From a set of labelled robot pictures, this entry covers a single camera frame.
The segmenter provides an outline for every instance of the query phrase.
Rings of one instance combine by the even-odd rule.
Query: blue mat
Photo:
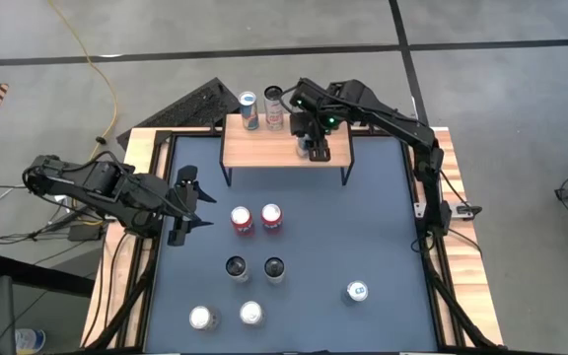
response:
[[[164,233],[147,352],[435,350],[422,263],[409,247],[415,239],[413,207],[395,139],[354,138],[356,163],[347,186],[341,186],[339,169],[235,168],[227,187],[219,149],[215,138],[177,141],[172,181],[184,165],[199,168],[202,188],[218,203],[199,202],[197,214],[215,225],[194,230],[183,247],[167,246]],[[260,226],[266,203],[282,208],[278,236]],[[252,238],[238,237],[231,226],[230,212],[239,205],[256,222]],[[232,255],[247,261],[249,284],[226,274]],[[262,271],[271,256],[286,265],[285,281],[277,286]],[[370,294],[348,307],[341,294],[353,280],[366,282]],[[264,308],[262,327],[241,324],[246,301]],[[198,305],[219,310],[215,331],[190,327],[189,312]]]

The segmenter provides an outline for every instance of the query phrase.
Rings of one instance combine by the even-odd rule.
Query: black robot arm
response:
[[[291,129],[297,136],[310,141],[311,159],[329,158],[325,134],[337,129],[342,121],[362,122],[376,126],[395,136],[413,149],[414,175],[422,182],[426,197],[426,209],[421,226],[427,233],[445,236],[451,222],[451,208],[442,200],[440,170],[444,151],[440,149],[433,130],[385,106],[374,93],[358,80],[330,83],[327,89],[302,78],[290,100],[293,107],[302,111],[292,116]]]
[[[111,156],[111,161],[99,161],[103,155]],[[134,167],[120,163],[111,152],[99,153],[84,165],[38,156],[24,171],[23,181],[38,196],[66,195],[101,217],[113,216],[125,232],[141,238],[160,236],[164,216],[180,220],[174,231],[178,245],[192,228],[211,224],[194,213],[197,199],[216,202],[200,189],[196,167],[181,168],[173,187],[154,175],[134,172]]]

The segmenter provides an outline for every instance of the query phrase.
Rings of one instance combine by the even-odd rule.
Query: red soda can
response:
[[[262,207],[262,224],[268,230],[276,230],[282,225],[282,210],[275,203]]]
[[[248,235],[253,227],[251,212],[243,206],[234,208],[232,210],[232,225],[238,234]]]

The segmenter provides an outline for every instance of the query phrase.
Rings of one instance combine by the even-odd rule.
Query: metal bracket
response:
[[[465,205],[463,203],[450,203],[449,207],[451,207],[451,219],[461,219],[461,220],[472,220],[474,218],[474,214],[470,211],[465,211]],[[424,209],[426,208],[426,203],[424,202],[416,202],[413,204],[413,211],[415,212],[415,218],[420,219],[424,216]]]

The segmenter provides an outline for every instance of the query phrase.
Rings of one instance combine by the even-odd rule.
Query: yellow cable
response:
[[[83,44],[83,42],[80,40],[80,37],[78,36],[78,33],[76,32],[76,30],[74,30],[74,28],[71,27],[71,25],[69,24],[67,19],[65,19],[65,16],[60,12],[58,7],[56,7],[56,5],[54,5],[54,2],[52,0],[47,0],[47,2],[49,3],[49,6],[51,6],[51,8],[54,9],[54,11],[56,12],[56,15],[58,15],[58,17],[63,22],[63,24],[65,24],[65,26],[67,26],[67,28],[69,29],[69,32],[71,32],[71,35],[74,38],[76,38],[76,40],[78,41],[78,44],[80,44],[80,47],[83,49],[83,52],[85,52],[85,57],[87,58],[87,63],[89,63],[89,65],[95,71],[97,71],[98,74],[100,74],[100,76],[103,77],[106,85],[108,86],[108,89],[110,90],[110,94],[113,97],[113,118],[111,119],[110,124],[108,125],[108,127],[105,129],[105,132],[101,136],[103,138],[107,138],[107,135],[111,132],[111,130],[115,127],[115,124],[117,123],[117,94],[115,93],[115,89],[113,88],[113,85],[110,83],[110,80],[107,78],[105,73],[103,73],[102,70],[100,70],[100,68],[98,68],[96,66],[96,64],[94,64],[94,62],[91,61],[89,53],[87,52],[87,48],[85,47],[85,44]],[[100,143],[96,143],[96,147],[94,148],[94,151],[89,156],[90,160],[93,157],[96,156],[96,152],[98,152],[98,148],[100,148]],[[76,207],[76,200],[72,200],[72,205],[74,207]],[[82,223],[89,225],[89,226],[97,226],[97,225],[101,224],[102,222],[103,221],[98,221],[98,222],[82,221]]]

